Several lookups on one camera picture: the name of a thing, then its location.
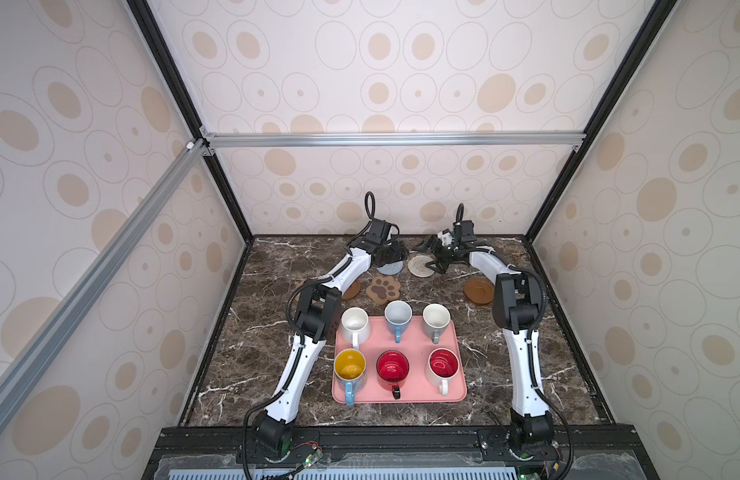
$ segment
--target brown saucer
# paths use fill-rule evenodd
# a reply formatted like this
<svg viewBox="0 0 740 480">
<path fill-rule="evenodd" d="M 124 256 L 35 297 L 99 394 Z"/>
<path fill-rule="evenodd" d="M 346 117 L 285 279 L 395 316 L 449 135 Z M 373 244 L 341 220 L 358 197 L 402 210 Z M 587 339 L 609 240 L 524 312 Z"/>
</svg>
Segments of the brown saucer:
<svg viewBox="0 0 740 480">
<path fill-rule="evenodd" d="M 466 298 L 476 305 L 487 305 L 493 301 L 495 287 L 489 280 L 472 278 L 463 286 Z"/>
<path fill-rule="evenodd" d="M 356 295 L 359 295 L 359 290 L 361 290 L 361 285 L 359 283 L 359 279 L 357 278 L 354 280 L 354 283 L 352 283 L 348 289 L 346 290 L 346 293 L 343 294 L 343 300 L 351 300 Z"/>
</svg>

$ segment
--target polka dot wallpaper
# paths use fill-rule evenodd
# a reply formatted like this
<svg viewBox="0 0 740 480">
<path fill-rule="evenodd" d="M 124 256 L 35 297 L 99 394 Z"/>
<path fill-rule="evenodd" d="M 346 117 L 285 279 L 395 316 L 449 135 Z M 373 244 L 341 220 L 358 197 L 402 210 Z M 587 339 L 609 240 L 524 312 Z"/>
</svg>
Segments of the polka dot wallpaper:
<svg viewBox="0 0 740 480">
<path fill-rule="evenodd" d="M 682 5 L 535 245 L 661 478 L 740 478 L 740 0 Z"/>
<path fill-rule="evenodd" d="M 0 436 L 0 480 L 141 478 L 241 257 L 219 198 L 193 167 Z M 25 312 L 55 303 L 22 306 L 3 349 L 19 346 Z"/>
<path fill-rule="evenodd" d="M 117 0 L 0 2 L 0 376 L 186 143 Z"/>
<path fill-rule="evenodd" d="M 218 150 L 256 234 L 356 233 L 375 217 L 405 234 L 452 228 L 463 202 L 479 234 L 527 231 L 569 145 Z"/>
<path fill-rule="evenodd" d="M 209 130 L 582 129 L 652 0 L 152 0 Z"/>
<path fill-rule="evenodd" d="M 0 2 L 0 376 L 186 143 L 117 0 Z M 140 478 L 241 239 L 195 167 L 0 437 L 0 480 Z"/>
</svg>

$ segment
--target paw-shaped coaster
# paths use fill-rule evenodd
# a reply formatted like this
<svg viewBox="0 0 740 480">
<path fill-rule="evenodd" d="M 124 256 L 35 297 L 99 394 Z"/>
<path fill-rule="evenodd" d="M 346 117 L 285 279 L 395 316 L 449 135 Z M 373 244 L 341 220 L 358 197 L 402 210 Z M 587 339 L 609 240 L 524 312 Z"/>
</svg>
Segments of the paw-shaped coaster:
<svg viewBox="0 0 740 480">
<path fill-rule="evenodd" d="M 370 300 L 383 305 L 386 302 L 397 300 L 401 287 L 402 284 L 394 280 L 393 276 L 374 276 L 365 292 Z"/>
</svg>

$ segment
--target gray mug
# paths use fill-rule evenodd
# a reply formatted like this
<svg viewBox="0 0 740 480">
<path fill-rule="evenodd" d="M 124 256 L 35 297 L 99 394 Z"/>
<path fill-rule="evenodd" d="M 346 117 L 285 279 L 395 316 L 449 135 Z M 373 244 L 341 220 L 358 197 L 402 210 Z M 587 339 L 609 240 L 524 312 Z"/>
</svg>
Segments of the gray mug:
<svg viewBox="0 0 740 480">
<path fill-rule="evenodd" d="M 450 310 L 444 305 L 432 303 L 423 309 L 423 331 L 434 343 L 439 343 L 439 338 L 449 325 Z"/>
<path fill-rule="evenodd" d="M 402 333 L 410 326 L 413 318 L 413 309 L 401 300 L 394 300 L 386 305 L 384 315 L 388 331 L 394 336 L 396 343 L 401 342 Z"/>
</svg>

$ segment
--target blue mug handle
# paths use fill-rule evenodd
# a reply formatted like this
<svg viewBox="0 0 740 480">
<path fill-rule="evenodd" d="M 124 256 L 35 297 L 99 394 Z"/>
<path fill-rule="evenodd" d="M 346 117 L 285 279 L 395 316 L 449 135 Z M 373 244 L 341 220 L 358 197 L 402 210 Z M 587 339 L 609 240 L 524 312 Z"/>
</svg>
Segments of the blue mug handle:
<svg viewBox="0 0 740 480">
<path fill-rule="evenodd" d="M 346 405 L 348 405 L 349 407 L 354 406 L 354 384 L 353 383 L 346 384 Z"/>
</svg>

